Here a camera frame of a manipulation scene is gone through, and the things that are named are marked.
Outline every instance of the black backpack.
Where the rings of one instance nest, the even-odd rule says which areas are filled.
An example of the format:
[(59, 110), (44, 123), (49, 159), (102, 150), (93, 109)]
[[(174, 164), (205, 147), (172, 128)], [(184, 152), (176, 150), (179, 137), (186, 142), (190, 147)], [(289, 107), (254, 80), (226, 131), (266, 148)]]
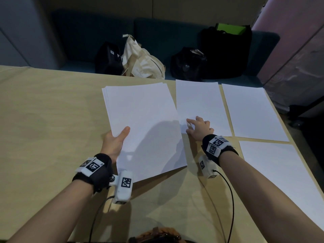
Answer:
[(207, 57), (202, 74), (204, 79), (239, 77), (248, 64), (252, 31), (245, 26), (241, 35), (218, 31), (215, 27), (203, 29), (200, 34), (201, 50)]
[(171, 57), (172, 77), (186, 81), (201, 81), (201, 71), (205, 67), (206, 56), (196, 48), (183, 47)]
[(99, 74), (121, 75), (124, 71), (119, 47), (105, 42), (95, 57), (95, 70)]

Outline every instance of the stack of paper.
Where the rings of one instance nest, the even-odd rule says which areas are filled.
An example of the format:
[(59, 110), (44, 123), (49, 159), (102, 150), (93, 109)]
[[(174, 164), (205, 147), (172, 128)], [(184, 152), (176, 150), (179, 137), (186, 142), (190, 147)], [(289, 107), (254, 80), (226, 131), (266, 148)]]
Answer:
[(324, 230), (324, 200), (294, 146), (240, 141), (246, 162), (281, 189)]
[(102, 89), (113, 136), (131, 131), (117, 170), (132, 171), (134, 182), (187, 165), (177, 111), (163, 83)]
[(215, 134), (232, 136), (218, 83), (176, 80), (177, 111), (181, 133), (186, 133), (186, 119), (202, 117), (210, 121)]
[(263, 88), (222, 86), (235, 136), (289, 141)]

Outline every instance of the table surface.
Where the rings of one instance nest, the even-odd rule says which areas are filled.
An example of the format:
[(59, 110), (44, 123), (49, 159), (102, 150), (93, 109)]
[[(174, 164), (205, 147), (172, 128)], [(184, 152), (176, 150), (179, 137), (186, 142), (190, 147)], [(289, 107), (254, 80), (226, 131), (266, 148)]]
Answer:
[[(0, 239), (10, 238), (71, 182), (85, 158), (100, 151), (110, 130), (101, 88), (157, 82), (168, 85), (176, 103), (175, 81), (0, 66)], [(230, 119), (226, 103), (225, 109)], [(241, 157), (240, 140), (287, 143), (235, 137), (231, 123), (230, 127), (233, 137), (228, 139)], [(125, 205), (107, 202), (97, 218), (93, 240), (122, 242), (156, 226), (174, 227), (184, 239), (200, 243), (227, 239), (232, 220), (229, 188), (221, 177), (201, 176), (200, 144), (186, 134), (182, 138), (188, 166), (135, 183), (132, 200)], [(111, 194), (112, 188), (93, 196), (70, 240), (87, 240), (95, 211)], [(265, 242), (233, 194), (231, 241)]]

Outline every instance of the black cable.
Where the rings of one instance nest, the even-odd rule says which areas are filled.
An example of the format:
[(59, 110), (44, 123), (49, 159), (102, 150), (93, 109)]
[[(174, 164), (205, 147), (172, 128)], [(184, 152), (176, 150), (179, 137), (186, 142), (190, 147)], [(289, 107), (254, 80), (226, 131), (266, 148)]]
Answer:
[(113, 195), (113, 196), (109, 196), (109, 197), (106, 198), (106, 199), (102, 202), (102, 204), (99, 206), (99, 208), (98, 208), (98, 210), (97, 210), (97, 212), (96, 212), (96, 214), (95, 214), (95, 218), (93, 219), (93, 222), (92, 222), (92, 226), (91, 226), (91, 230), (90, 230), (90, 235), (89, 235), (89, 243), (91, 242), (91, 236), (92, 236), (93, 227), (94, 227), (94, 225), (95, 225), (95, 221), (96, 221), (96, 218), (97, 218), (97, 216), (98, 216), (98, 213), (99, 213), (101, 207), (103, 207), (103, 205), (107, 202), (107, 200), (112, 199), (112, 198), (114, 198), (114, 197), (115, 197), (114, 195)]
[(217, 170), (213, 170), (213, 172), (217, 172), (218, 174), (221, 175), (221, 177), (225, 180), (225, 182), (227, 183), (229, 190), (231, 191), (231, 195), (232, 195), (232, 204), (233, 204), (233, 217), (232, 217), (232, 224), (231, 224), (231, 229), (229, 230), (229, 236), (228, 236), (228, 240), (227, 243), (229, 243), (229, 240), (231, 238), (231, 234), (232, 234), (232, 229), (233, 229), (233, 223), (234, 223), (234, 197), (233, 197), (233, 192), (231, 189), (231, 186), (229, 185), (228, 181), (225, 179), (225, 177)]

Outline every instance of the black wristband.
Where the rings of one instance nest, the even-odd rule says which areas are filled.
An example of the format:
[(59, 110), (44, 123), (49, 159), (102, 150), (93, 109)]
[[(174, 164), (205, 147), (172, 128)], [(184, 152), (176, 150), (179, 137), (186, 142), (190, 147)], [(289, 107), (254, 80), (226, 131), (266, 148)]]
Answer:
[(238, 155), (238, 153), (237, 153), (237, 151), (232, 146), (227, 146), (224, 149), (222, 149), (218, 157), (215, 157), (214, 155), (212, 155), (209, 152), (207, 152), (206, 150), (207, 150), (209, 141), (212, 140), (215, 136), (216, 135), (214, 135), (214, 134), (206, 135), (203, 138), (203, 140), (202, 140), (202, 143), (203, 144), (202, 144), (201, 147), (202, 147), (202, 150), (204, 151), (204, 153), (206, 154), (207, 158), (210, 159), (210, 160), (212, 160), (212, 161), (214, 161), (218, 166), (220, 166), (219, 165), (219, 157), (221, 156), (221, 154), (223, 152), (225, 152), (225, 151), (232, 151), (232, 152), (236, 153), (237, 155)]
[(93, 192), (101, 192), (103, 188), (109, 187), (110, 177), (113, 175), (112, 162), (107, 154), (96, 154), (95, 157), (104, 163), (97, 169), (91, 176), (86, 176), (78, 172), (72, 179), (82, 180), (86, 183), (93, 185)]

